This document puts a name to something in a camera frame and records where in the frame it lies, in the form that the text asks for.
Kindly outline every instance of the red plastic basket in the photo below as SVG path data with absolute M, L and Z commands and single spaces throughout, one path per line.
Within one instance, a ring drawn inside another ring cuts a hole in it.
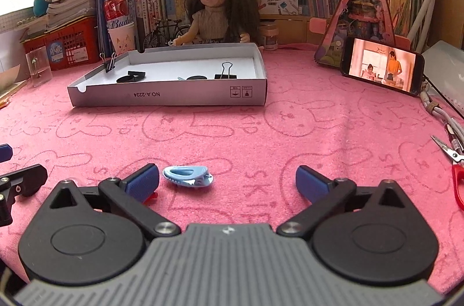
M 23 42 L 26 53 L 46 47 L 52 71 L 100 60 L 97 19 L 83 18 L 68 26 Z

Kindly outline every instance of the beige sweater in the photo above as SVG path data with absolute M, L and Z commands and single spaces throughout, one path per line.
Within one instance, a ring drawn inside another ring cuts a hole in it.
M 222 39 L 226 36 L 228 25 L 224 6 L 206 6 L 194 13 L 192 18 L 198 22 L 199 36 L 202 39 Z

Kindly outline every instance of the gray gripper base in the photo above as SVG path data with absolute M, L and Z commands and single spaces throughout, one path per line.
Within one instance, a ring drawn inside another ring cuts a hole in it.
M 442 299 L 426 281 L 373 288 L 344 280 L 303 239 L 277 236 L 267 224 L 191 224 L 152 241 L 112 280 L 74 288 L 34 280 L 15 298 L 24 306 L 432 306 Z

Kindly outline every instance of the doll hair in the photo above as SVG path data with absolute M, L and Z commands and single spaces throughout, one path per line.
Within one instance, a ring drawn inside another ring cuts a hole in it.
M 240 34 L 245 32 L 250 35 L 251 42 L 258 41 L 259 11 L 258 0 L 226 0 L 226 17 L 228 29 L 225 42 L 235 42 Z M 185 0 L 185 9 L 190 23 L 193 22 L 192 15 L 205 6 L 200 0 Z

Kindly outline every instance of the budweiser can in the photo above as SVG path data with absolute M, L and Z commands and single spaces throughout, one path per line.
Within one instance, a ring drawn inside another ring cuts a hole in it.
M 103 7 L 108 29 L 116 29 L 131 22 L 126 0 L 105 0 Z

